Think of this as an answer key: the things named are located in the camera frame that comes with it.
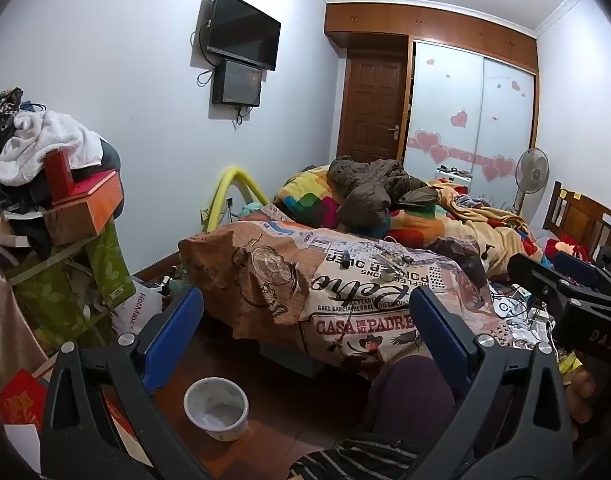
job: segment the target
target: human hand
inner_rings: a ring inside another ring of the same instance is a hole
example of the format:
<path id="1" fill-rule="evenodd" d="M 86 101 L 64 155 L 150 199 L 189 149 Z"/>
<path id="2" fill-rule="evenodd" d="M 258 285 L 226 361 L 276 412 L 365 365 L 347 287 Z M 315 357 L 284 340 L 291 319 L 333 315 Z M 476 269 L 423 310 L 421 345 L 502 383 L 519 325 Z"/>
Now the human hand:
<path id="1" fill-rule="evenodd" d="M 577 368 L 572 373 L 572 382 L 565 391 L 568 400 L 568 408 L 572 417 L 572 441 L 579 437 L 579 428 L 574 421 L 585 424 L 592 417 L 592 408 L 589 406 L 588 399 L 594 394 L 596 382 L 591 373 L 583 367 Z"/>

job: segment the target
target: wall-mounted tv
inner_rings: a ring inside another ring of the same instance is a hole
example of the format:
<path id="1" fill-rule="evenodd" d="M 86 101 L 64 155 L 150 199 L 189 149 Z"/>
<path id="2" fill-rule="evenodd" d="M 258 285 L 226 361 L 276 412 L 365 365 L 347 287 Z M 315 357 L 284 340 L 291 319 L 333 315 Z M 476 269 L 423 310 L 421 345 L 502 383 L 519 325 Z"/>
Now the wall-mounted tv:
<path id="1" fill-rule="evenodd" d="M 214 0 L 207 49 L 214 54 L 276 69 L 281 23 L 242 0 Z"/>

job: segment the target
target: white container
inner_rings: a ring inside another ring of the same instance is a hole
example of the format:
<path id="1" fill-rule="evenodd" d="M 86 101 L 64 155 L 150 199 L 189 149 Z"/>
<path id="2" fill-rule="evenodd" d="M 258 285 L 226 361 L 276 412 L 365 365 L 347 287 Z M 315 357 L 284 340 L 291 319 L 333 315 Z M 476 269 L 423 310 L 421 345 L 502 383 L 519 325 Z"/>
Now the white container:
<path id="1" fill-rule="evenodd" d="M 248 428 L 248 397 L 232 381 L 207 377 L 192 384 L 183 397 L 189 420 L 222 442 L 237 440 Z"/>

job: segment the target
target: screw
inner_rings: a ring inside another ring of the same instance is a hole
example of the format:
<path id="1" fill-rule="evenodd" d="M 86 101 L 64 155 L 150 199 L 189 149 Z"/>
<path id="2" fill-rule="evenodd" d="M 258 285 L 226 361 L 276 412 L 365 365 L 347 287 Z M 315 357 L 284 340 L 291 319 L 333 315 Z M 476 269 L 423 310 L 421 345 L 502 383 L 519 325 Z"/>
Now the screw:
<path id="1" fill-rule="evenodd" d="M 118 343 L 121 346 L 130 346 L 135 339 L 134 334 L 126 332 L 118 337 Z"/>
<path id="2" fill-rule="evenodd" d="M 61 352 L 64 354 L 69 354 L 72 350 L 74 350 L 74 342 L 66 341 L 61 345 Z"/>
<path id="3" fill-rule="evenodd" d="M 551 354 L 551 353 L 552 353 L 552 347 L 551 347 L 551 346 L 550 346 L 548 343 L 546 343 L 546 342 L 544 342 L 544 341 L 541 341 L 541 342 L 540 342 L 540 343 L 537 345 L 537 348 L 538 348 L 538 349 L 539 349 L 539 351 L 540 351 L 541 353 L 543 353 L 543 354 Z"/>
<path id="4" fill-rule="evenodd" d="M 479 342 L 479 345 L 485 346 L 486 348 L 494 346 L 494 338 L 489 334 L 481 334 L 476 340 Z"/>

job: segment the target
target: tiled floor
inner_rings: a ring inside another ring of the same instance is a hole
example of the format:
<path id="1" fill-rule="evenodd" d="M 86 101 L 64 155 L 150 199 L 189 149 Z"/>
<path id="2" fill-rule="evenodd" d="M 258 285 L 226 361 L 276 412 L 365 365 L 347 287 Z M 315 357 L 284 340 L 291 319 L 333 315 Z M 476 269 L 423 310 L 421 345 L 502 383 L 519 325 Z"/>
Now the tiled floor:
<path id="1" fill-rule="evenodd" d="M 183 411 L 183 395 L 203 377 L 220 376 L 245 391 L 248 431 L 238 441 L 218 442 L 195 427 Z M 258 343 L 233 340 L 224 325 L 205 319 L 172 380 L 155 393 L 160 410 L 194 456 L 216 478 L 285 479 L 304 454 L 332 447 L 361 418 L 369 384 L 325 367 L 309 379 L 258 353 Z"/>

